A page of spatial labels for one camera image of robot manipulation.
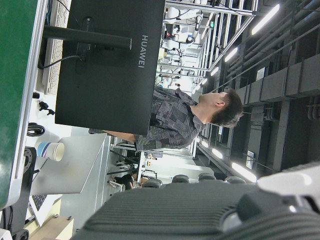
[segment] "short black hair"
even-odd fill
[[[233,128],[238,124],[240,117],[243,115],[243,104],[234,89],[229,88],[226,93],[222,98],[225,105],[221,110],[212,115],[211,123],[226,128]]]

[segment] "monitor stand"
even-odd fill
[[[92,18],[87,17],[83,20],[82,28],[85,26],[86,30],[76,30],[71,28],[47,26],[43,27],[44,38],[60,39],[64,41],[73,41],[86,44],[97,44],[111,48],[131,50],[132,39],[129,37],[116,36],[110,34],[103,34],[98,32],[89,31]]]

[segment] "green panel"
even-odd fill
[[[0,209],[8,200],[37,0],[0,1]]]

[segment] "monitor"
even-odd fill
[[[164,8],[165,0],[71,2],[67,28],[81,28],[83,37],[93,42],[96,38],[97,44],[63,42],[63,58],[79,55],[81,59],[61,62],[57,124],[147,133]],[[90,38],[87,33],[96,35]],[[114,46],[101,44],[105,34],[115,36]],[[123,47],[128,40],[131,45]]]

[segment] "monitor back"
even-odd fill
[[[164,7],[165,0],[72,1],[68,28],[78,30],[91,17],[94,32],[132,38],[132,48],[91,45],[85,61],[61,62],[57,124],[147,133]],[[77,49],[77,42],[64,41],[62,57]]]

